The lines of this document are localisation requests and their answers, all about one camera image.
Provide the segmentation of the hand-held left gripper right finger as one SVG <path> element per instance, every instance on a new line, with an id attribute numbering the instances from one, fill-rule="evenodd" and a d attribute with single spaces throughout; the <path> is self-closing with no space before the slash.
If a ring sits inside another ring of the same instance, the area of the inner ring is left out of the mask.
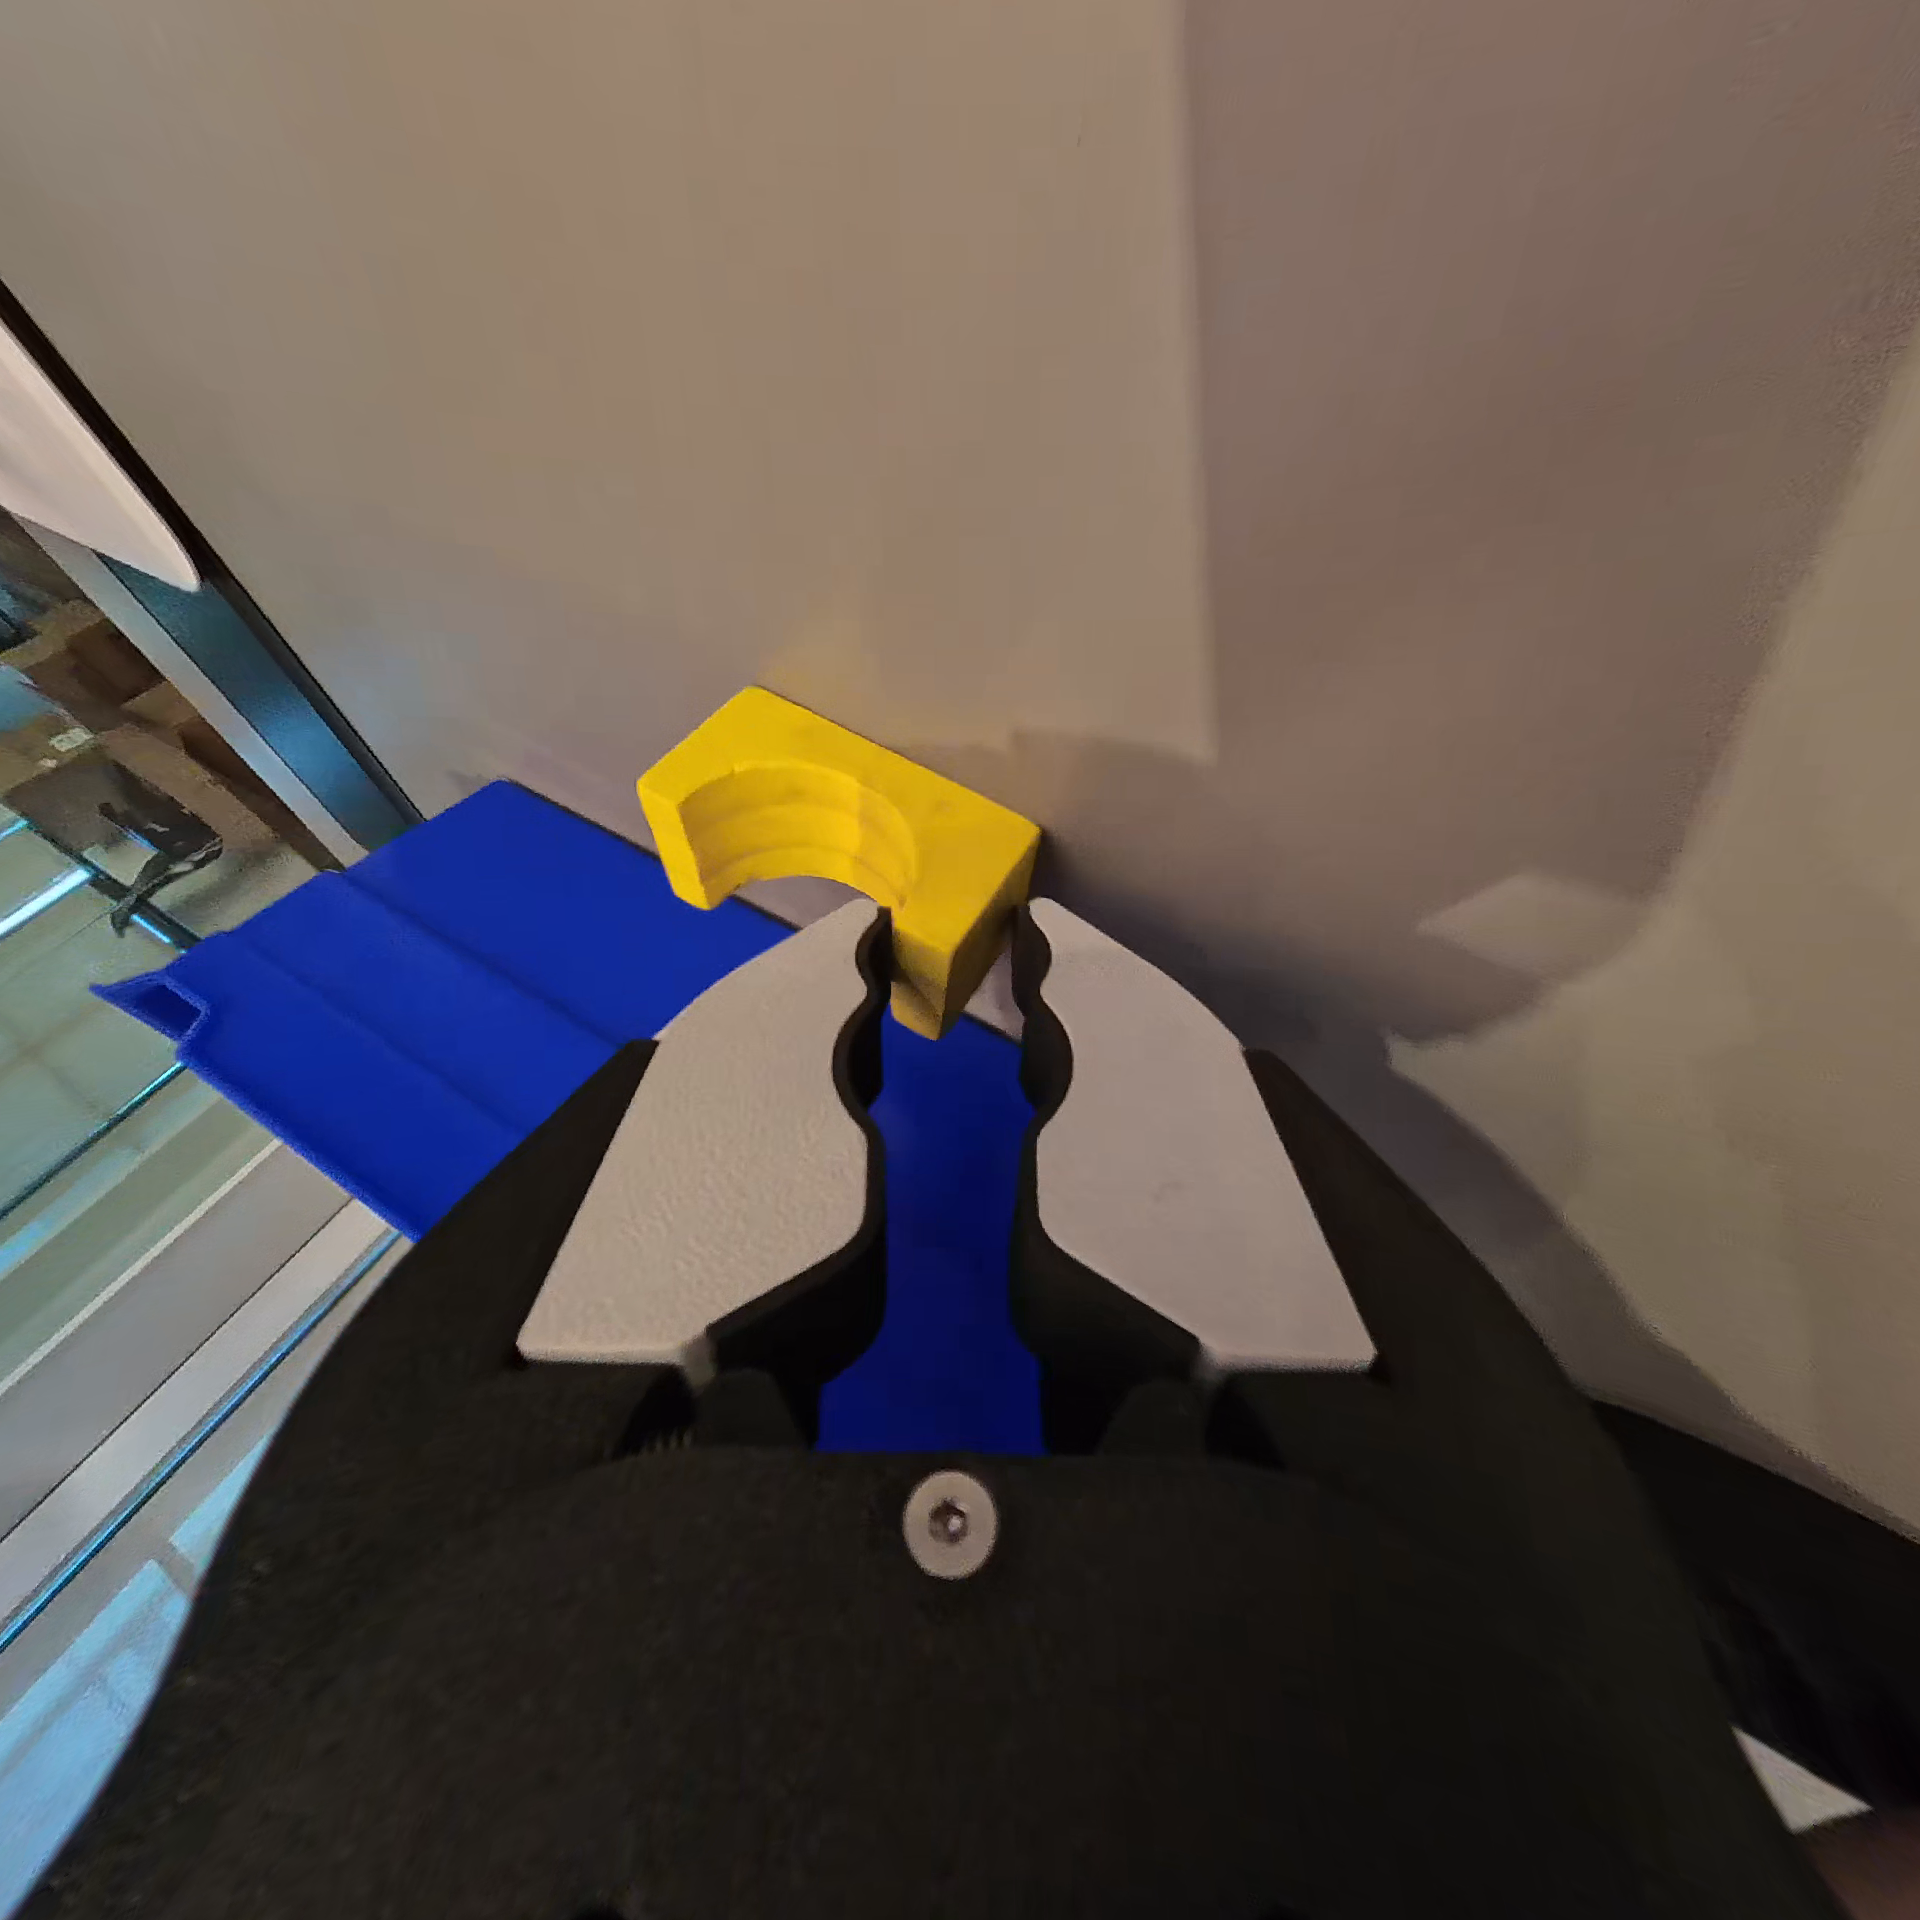
<path id="1" fill-rule="evenodd" d="M 1376 1345 L 1233 1033 L 1049 898 L 1017 917 L 1011 974 L 1025 1347 L 1071 1376 L 1366 1372 Z"/>

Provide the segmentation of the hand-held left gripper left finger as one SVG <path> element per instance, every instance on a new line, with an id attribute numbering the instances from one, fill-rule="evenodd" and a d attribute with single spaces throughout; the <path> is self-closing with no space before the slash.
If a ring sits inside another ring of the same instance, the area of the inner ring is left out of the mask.
<path id="1" fill-rule="evenodd" d="M 883 1313 L 891 921 L 849 900 L 659 1032 L 517 1338 L 553 1362 L 838 1376 Z"/>

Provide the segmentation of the blue plastic bin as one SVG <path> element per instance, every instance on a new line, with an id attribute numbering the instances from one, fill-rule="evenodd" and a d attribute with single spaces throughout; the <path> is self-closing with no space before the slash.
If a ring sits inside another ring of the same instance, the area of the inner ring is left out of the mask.
<path id="1" fill-rule="evenodd" d="M 417 1242 L 624 1044 L 786 937 L 679 900 L 635 843 L 493 782 L 170 964 L 94 995 Z M 822 1394 L 834 1451 L 1041 1451 L 1007 1305 L 1030 1105 L 975 1019 L 882 1021 L 887 1313 Z"/>

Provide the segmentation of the yellow arch block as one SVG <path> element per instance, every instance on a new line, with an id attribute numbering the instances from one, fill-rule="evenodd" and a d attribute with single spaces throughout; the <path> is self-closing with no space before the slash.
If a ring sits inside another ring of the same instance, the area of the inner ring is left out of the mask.
<path id="1" fill-rule="evenodd" d="M 893 1016 L 926 1041 L 969 1009 L 1039 862 L 1037 822 L 767 689 L 726 700 L 635 792 L 688 906 L 832 880 L 883 907 Z"/>

